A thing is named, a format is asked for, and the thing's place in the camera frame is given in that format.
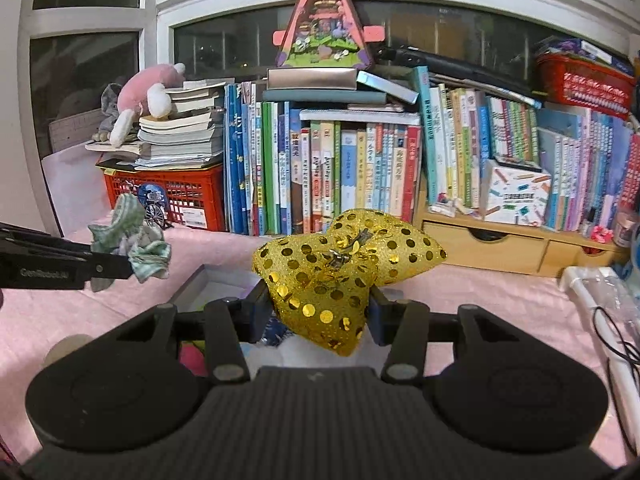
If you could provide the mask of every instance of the red plastic crate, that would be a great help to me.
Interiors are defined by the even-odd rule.
[[[636,80],[612,68],[562,54],[538,58],[548,100],[578,105],[627,120]]]
[[[111,207],[122,193],[137,193],[138,186],[157,184],[169,199],[169,222],[184,224],[181,208],[203,209],[209,231],[225,231],[225,210],[222,202],[222,165],[206,170],[190,171],[126,171],[106,170],[104,182]]]

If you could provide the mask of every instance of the white label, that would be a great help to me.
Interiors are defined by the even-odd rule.
[[[181,207],[182,223],[187,227],[207,228],[207,218],[204,215],[204,209],[195,207]]]

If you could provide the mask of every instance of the pink toy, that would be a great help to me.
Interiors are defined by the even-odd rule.
[[[122,87],[118,96],[120,115],[109,137],[112,146],[119,148],[140,117],[152,115],[156,119],[171,111],[171,98],[165,88],[178,88],[184,82],[184,64],[160,64],[138,72]]]

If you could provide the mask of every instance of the drawer handle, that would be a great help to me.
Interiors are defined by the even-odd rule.
[[[487,231],[485,229],[474,229],[472,227],[468,227],[466,230],[469,231],[469,234],[479,242],[499,242],[508,236],[507,233]]]

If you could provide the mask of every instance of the gift box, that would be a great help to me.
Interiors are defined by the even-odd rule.
[[[551,176],[537,164],[507,157],[487,160],[480,213],[484,220],[539,227],[545,222]]]

